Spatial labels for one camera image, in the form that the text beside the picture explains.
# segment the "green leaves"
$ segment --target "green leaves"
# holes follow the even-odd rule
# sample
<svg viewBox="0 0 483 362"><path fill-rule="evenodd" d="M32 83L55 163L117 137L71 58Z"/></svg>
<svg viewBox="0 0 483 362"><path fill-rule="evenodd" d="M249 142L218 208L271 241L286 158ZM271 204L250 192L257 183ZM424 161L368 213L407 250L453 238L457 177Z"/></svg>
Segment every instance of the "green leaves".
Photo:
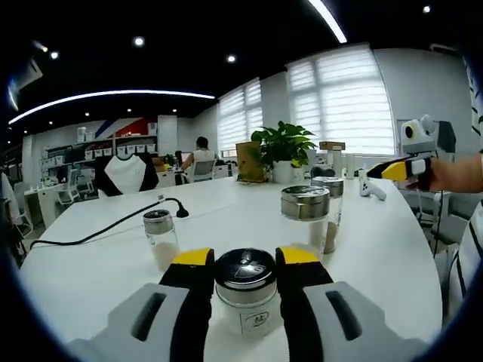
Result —
<svg viewBox="0 0 483 362"><path fill-rule="evenodd" d="M278 129L262 127L251 134L252 141L260 142L261 161L268 170L273 168L273 162L291 161L295 159L300 164L308 164L307 149L316 145L307 136L314 134L303 126L278 122Z"/></svg>

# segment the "window blind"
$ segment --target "window blind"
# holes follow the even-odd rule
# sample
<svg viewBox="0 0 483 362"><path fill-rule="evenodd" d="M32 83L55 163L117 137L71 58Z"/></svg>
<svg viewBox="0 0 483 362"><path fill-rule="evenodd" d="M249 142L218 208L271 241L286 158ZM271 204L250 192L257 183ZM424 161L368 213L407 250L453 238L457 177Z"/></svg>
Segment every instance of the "window blind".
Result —
<svg viewBox="0 0 483 362"><path fill-rule="evenodd" d="M236 156L236 143L250 140L263 125L261 102L258 79L220 98L218 149L222 157Z"/></svg>
<svg viewBox="0 0 483 362"><path fill-rule="evenodd" d="M394 155L388 96L366 45L331 51L289 65L294 120L312 141L341 141L346 152Z"/></svg>

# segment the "sleeve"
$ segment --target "sleeve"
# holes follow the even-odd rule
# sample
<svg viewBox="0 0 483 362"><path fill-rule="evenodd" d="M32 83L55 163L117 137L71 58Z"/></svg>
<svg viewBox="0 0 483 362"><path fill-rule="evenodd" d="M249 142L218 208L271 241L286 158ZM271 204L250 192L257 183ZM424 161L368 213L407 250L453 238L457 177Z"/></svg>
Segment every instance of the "sleeve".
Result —
<svg viewBox="0 0 483 362"><path fill-rule="evenodd" d="M106 166L111 161L112 156L96 157L94 161L95 178L92 184L99 191L103 191L106 196L122 195L112 180L106 174Z"/></svg>
<svg viewBox="0 0 483 362"><path fill-rule="evenodd" d="M139 155L140 159L146 164L146 169L144 171L143 184L139 191L153 190L159 182L158 174L154 168L151 155L149 153L144 153Z"/></svg>

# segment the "black ceiling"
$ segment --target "black ceiling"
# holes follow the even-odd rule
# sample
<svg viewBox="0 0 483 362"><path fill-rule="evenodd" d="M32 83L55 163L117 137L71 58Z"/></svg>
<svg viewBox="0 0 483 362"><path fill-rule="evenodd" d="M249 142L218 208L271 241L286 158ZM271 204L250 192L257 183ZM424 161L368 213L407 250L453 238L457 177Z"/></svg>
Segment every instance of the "black ceiling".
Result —
<svg viewBox="0 0 483 362"><path fill-rule="evenodd" d="M120 3L99 2L85 8L64 5L63 11L19 11L22 31L60 56L52 60L32 48L43 77L22 89L20 111L11 110L6 118L52 100L104 90L156 89L219 97L257 76L282 71L286 63L338 46L307 0L176 3L129 2L122 8ZM423 14L425 1L325 3L349 44L369 41L373 48L428 49L430 43L454 43L434 2L429 14ZM144 47L133 46L136 35L145 38ZM227 63L229 54L237 56L235 63ZM171 114L172 109L179 117L191 118L215 102L165 95L78 100L20 119L7 139L18 143L23 130L38 133L83 121Z"/></svg>

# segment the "striped shirt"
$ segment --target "striped shirt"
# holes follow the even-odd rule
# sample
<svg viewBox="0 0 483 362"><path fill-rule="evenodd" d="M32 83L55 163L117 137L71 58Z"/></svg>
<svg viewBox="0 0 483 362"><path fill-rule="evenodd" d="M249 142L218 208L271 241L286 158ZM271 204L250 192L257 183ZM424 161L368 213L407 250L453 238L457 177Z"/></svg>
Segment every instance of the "striped shirt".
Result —
<svg viewBox="0 0 483 362"><path fill-rule="evenodd" d="M471 69L467 65L465 67L472 101L471 127L480 136L480 143L483 148L483 94L472 76ZM481 167L483 169L483 154L481 155ZM459 250L452 256L448 296L449 315L457 313L482 257L483 200L478 203L474 214L466 226Z"/></svg>

